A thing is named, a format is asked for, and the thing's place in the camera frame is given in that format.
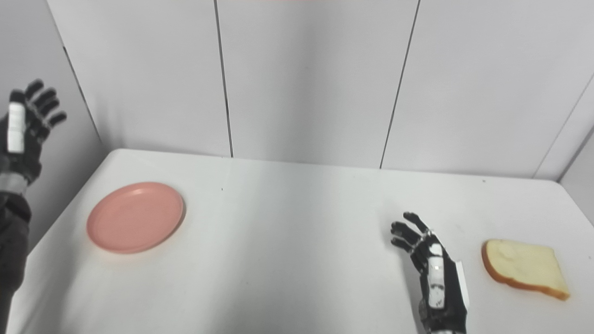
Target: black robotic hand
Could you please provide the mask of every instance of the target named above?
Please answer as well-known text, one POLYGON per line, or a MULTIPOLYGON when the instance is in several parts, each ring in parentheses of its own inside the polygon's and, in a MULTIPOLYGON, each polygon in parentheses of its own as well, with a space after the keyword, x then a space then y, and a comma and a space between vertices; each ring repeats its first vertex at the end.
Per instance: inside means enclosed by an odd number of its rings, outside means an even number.
POLYGON ((50 129, 66 120, 53 88, 36 80, 13 90, 8 113, 0 119, 0 333, 5 332, 12 295, 23 283, 31 210, 25 189, 41 173, 41 146, 50 129))
POLYGON ((41 146, 51 128, 66 120, 64 112, 48 117, 58 106, 56 90, 44 90, 43 82, 39 79, 30 83, 24 92, 17 89, 11 92, 9 113, 0 119, 0 174, 10 172, 22 175, 27 181, 26 185, 39 177, 41 146), (13 114, 11 110, 14 108, 24 109, 24 119, 13 114))
POLYGON ((421 232, 406 223, 393 222, 391 243, 407 251, 421 274, 423 299, 419 314, 427 333, 466 333, 467 290, 462 264, 455 263, 437 236, 412 212, 404 218, 421 232))

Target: slice of bread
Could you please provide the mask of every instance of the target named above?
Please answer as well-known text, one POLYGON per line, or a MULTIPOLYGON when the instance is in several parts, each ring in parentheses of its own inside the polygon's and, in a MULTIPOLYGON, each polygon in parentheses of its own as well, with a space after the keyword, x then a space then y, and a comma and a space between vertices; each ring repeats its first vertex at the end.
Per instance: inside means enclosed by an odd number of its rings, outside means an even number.
POLYGON ((560 300, 569 298, 555 251, 550 247, 491 239, 483 244, 482 258, 486 271, 497 282, 541 291, 560 300))

